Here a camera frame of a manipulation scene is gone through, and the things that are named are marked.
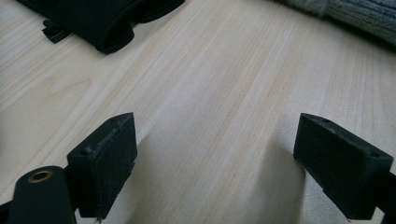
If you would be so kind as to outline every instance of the metal grommet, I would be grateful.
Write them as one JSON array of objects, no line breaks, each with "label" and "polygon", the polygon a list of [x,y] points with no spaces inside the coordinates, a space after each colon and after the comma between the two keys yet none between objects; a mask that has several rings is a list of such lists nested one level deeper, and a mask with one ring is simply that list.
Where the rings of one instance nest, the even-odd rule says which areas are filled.
[{"label": "metal grommet", "polygon": [[29,183],[35,184],[50,178],[52,175],[53,172],[51,170],[39,171],[29,176],[29,179],[27,181],[29,181]]}]

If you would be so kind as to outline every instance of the light wood surface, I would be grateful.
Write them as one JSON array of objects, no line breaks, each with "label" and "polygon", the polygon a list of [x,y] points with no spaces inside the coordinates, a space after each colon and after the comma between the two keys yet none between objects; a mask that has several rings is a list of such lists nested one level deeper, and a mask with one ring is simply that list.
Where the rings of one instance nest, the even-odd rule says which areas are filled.
[{"label": "light wood surface", "polygon": [[138,157],[103,223],[348,223],[291,155],[303,112],[396,156],[396,53],[338,24],[188,0],[106,56],[76,35],[51,44],[42,21],[0,1],[0,203],[125,112]]}]

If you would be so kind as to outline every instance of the gray fabric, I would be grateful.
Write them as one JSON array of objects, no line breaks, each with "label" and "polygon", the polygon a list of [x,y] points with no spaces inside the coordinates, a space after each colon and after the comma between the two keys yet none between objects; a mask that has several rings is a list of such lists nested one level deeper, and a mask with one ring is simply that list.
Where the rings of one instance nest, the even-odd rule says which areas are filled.
[{"label": "gray fabric", "polygon": [[396,0],[280,0],[319,16],[329,16],[396,46]]}]

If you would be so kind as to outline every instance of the black fabric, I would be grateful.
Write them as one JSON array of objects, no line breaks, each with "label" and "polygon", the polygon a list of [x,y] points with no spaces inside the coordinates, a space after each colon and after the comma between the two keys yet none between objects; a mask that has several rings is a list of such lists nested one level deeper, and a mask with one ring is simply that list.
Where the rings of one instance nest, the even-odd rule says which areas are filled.
[{"label": "black fabric", "polygon": [[112,53],[134,38],[129,20],[156,20],[180,6],[184,0],[18,1],[65,30],[81,36],[99,51]]}]

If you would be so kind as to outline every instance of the wooden table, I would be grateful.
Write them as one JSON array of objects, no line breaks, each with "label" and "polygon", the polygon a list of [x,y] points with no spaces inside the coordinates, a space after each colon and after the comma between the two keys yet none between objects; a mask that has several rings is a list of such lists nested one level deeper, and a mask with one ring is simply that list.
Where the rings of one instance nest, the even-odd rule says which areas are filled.
[{"label": "wooden table", "polygon": [[125,112],[138,157],[103,223],[348,223],[291,155],[302,112],[396,156],[396,53],[340,24],[188,0],[104,55],[76,35],[51,44],[42,21],[0,2],[0,203]]}]

